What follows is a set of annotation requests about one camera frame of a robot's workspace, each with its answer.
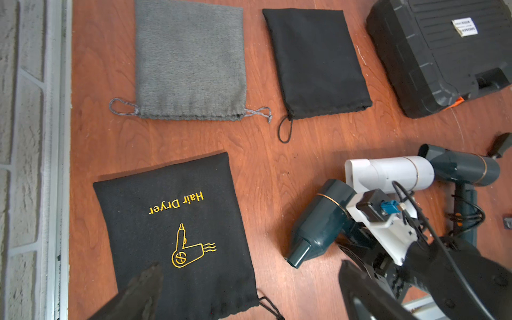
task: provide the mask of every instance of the wooden table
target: wooden table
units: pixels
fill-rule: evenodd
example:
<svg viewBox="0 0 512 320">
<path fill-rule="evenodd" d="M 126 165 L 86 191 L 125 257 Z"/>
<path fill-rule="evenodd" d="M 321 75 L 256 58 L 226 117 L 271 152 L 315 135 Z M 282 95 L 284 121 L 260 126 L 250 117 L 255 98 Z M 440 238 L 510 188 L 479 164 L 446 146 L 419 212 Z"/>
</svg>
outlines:
<svg viewBox="0 0 512 320">
<path fill-rule="evenodd" d="M 92 183 L 105 175 L 140 171 L 182 159 L 228 151 L 260 294 L 286 319 L 346 319 L 337 275 L 346 256 L 331 246 L 299 270 L 283 259 L 290 230 L 318 188 L 344 180 L 344 162 L 356 158 L 415 155 L 423 143 L 485 154 L 497 134 L 512 131 L 512 92 L 507 88 L 422 119 L 405 117 L 365 30 L 375 0 L 205 0 L 244 8 L 247 107 L 272 108 L 274 121 L 155 121 L 121 117 L 109 100 L 135 101 L 133 0 L 75 0 L 73 4 L 73 112 L 69 319 L 92 315 L 117 292 L 109 237 Z M 373 107 L 364 112 L 297 121 L 281 144 L 285 115 L 263 8 L 344 10 Z M 479 228 L 485 257 L 512 267 L 512 152 L 499 160 L 501 176 L 478 188 L 487 221 Z M 444 234 L 454 186 L 435 182 L 417 200 Z M 252 308 L 232 319 L 272 319 Z"/>
</svg>

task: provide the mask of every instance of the gray drawstring bag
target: gray drawstring bag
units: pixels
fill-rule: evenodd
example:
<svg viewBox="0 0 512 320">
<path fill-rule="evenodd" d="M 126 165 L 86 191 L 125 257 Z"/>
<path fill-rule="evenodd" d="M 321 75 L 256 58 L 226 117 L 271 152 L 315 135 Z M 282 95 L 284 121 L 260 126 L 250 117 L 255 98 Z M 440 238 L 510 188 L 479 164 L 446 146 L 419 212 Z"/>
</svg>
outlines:
<svg viewBox="0 0 512 320">
<path fill-rule="evenodd" d="M 164 120 L 268 118 L 245 109 L 243 9 L 174 0 L 135 0 L 137 103 L 110 110 Z M 120 101 L 132 113 L 113 109 Z"/>
</svg>

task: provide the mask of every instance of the yellow embroidered hair dryer icon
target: yellow embroidered hair dryer icon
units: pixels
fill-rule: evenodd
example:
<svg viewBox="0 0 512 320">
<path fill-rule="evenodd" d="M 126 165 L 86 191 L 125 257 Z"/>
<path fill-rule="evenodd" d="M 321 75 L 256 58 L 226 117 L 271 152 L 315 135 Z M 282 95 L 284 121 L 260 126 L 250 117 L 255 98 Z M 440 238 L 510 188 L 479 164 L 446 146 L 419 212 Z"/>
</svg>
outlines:
<svg viewBox="0 0 512 320">
<path fill-rule="evenodd" d="M 217 249 L 215 249 L 215 243 L 198 243 L 193 246 L 185 247 L 187 244 L 185 232 L 185 227 L 183 223 L 181 223 L 178 233 L 176 234 L 176 250 L 173 252 L 173 265 L 176 268 L 183 268 L 199 260 L 204 256 L 205 252 L 217 251 Z"/>
</svg>

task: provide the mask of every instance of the black plastic case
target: black plastic case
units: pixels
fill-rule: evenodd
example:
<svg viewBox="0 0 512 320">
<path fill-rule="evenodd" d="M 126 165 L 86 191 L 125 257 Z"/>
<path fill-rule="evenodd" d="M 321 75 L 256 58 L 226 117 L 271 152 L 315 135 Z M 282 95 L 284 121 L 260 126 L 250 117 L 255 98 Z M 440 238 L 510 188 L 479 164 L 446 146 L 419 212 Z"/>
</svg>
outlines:
<svg viewBox="0 0 512 320">
<path fill-rule="evenodd" d="M 468 17 L 478 34 L 461 37 L 452 20 Z M 379 0 L 367 29 L 410 118 L 512 82 L 512 17 L 502 0 Z"/>
</svg>

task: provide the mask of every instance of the black fabric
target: black fabric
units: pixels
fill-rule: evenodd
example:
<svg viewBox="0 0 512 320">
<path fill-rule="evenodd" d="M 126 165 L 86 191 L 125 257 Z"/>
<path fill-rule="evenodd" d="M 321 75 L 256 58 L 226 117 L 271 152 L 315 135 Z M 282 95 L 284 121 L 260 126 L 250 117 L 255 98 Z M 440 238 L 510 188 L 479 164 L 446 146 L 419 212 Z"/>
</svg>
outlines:
<svg viewBox="0 0 512 320">
<path fill-rule="evenodd" d="M 288 118 L 372 105 L 343 11 L 263 9 Z"/>
<path fill-rule="evenodd" d="M 162 266 L 156 319 L 219 319 L 259 304 L 227 153 L 96 182 L 94 190 L 118 288 L 153 261 Z"/>
</svg>

